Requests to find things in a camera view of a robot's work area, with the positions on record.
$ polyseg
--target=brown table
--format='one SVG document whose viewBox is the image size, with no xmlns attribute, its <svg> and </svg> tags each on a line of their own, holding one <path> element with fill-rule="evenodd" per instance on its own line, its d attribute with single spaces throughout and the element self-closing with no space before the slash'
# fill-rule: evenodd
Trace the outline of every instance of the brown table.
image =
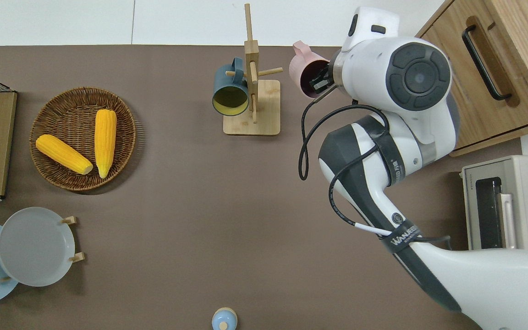
<svg viewBox="0 0 528 330">
<path fill-rule="evenodd" d="M 335 48 L 317 49 L 329 58 Z M 18 285 L 0 301 L 3 329 L 211 329 L 229 306 L 241 329 L 478 329 L 432 301 L 375 236 L 341 221 L 328 183 L 311 163 L 297 174 L 300 117 L 308 103 L 288 73 L 281 82 L 281 133 L 227 136 L 211 107 L 212 75 L 241 55 L 228 46 L 0 47 L 0 81 L 19 92 L 7 198 L 0 224 L 42 206 L 76 215 L 88 259 L 51 286 Z M 261 47 L 262 67 L 284 66 L 288 47 Z M 121 96 L 138 119 L 134 157 L 114 182 L 89 194 L 56 188 L 29 156 L 32 121 L 53 96 L 97 86 Z M 333 93 L 308 127 L 348 103 Z M 358 119 L 339 115 L 310 144 Z M 387 189 L 428 236 L 467 248 L 463 165 L 520 154 L 513 140 L 446 157 Z M 339 197 L 338 205 L 355 216 Z"/>
</svg>

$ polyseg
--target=corn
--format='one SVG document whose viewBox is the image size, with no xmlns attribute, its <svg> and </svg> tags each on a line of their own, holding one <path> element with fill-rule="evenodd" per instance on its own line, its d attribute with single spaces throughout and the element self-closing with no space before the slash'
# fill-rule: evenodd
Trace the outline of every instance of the corn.
<svg viewBox="0 0 528 330">
<path fill-rule="evenodd" d="M 80 175 L 86 175 L 93 169 L 93 164 L 88 159 L 56 136 L 50 134 L 40 135 L 36 139 L 36 148 L 46 156 L 54 159 L 54 161 Z"/>
<path fill-rule="evenodd" d="M 95 117 L 95 163 L 101 178 L 107 177 L 116 148 L 117 116 L 115 111 L 101 109 Z"/>
</svg>

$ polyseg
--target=wicker basket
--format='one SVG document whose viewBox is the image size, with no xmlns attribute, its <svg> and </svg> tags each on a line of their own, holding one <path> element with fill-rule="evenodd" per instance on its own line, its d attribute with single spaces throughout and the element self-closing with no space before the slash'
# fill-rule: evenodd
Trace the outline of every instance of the wicker basket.
<svg viewBox="0 0 528 330">
<path fill-rule="evenodd" d="M 80 175 L 56 163 L 35 146 L 42 134 L 52 134 L 80 152 L 95 164 L 95 115 L 99 109 L 111 109 L 117 115 L 117 133 L 113 165 L 106 178 L 99 177 L 96 166 L 87 175 Z M 30 133 L 30 155 L 38 172 L 57 187 L 80 192 L 113 180 L 126 166 L 136 144 L 136 123 L 130 109 L 115 94 L 94 87 L 68 90 L 40 110 Z"/>
</svg>

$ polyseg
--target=white cable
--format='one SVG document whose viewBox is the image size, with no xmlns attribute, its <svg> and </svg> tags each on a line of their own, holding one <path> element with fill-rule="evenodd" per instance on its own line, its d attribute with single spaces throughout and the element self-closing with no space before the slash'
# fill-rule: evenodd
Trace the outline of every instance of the white cable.
<svg viewBox="0 0 528 330">
<path fill-rule="evenodd" d="M 375 228 L 375 227 L 371 227 L 371 226 L 368 226 L 368 225 L 365 225 L 365 224 L 361 224 L 361 223 L 356 223 L 354 225 L 354 227 L 356 227 L 358 229 L 361 229 L 361 230 L 366 230 L 366 231 L 369 231 L 369 232 L 373 232 L 374 234 L 379 234 L 379 235 L 382 235 L 382 236 L 388 236 L 388 235 L 392 234 L 391 231 L 388 231 L 386 229 Z"/>
</svg>

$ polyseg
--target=wooden mug tree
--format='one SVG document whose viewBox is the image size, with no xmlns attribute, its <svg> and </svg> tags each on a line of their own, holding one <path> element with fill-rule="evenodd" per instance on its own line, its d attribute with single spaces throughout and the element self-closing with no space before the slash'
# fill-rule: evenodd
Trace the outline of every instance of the wooden mug tree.
<svg viewBox="0 0 528 330">
<path fill-rule="evenodd" d="M 224 116 L 224 133 L 229 135 L 277 135 L 281 132 L 281 83 L 258 80 L 258 77 L 282 72 L 282 67 L 258 71 L 258 40 L 252 37 L 250 4 L 246 11 L 247 40 L 243 43 L 247 79 L 249 111 L 240 115 Z M 226 71 L 233 76 L 233 71 Z"/>
</svg>

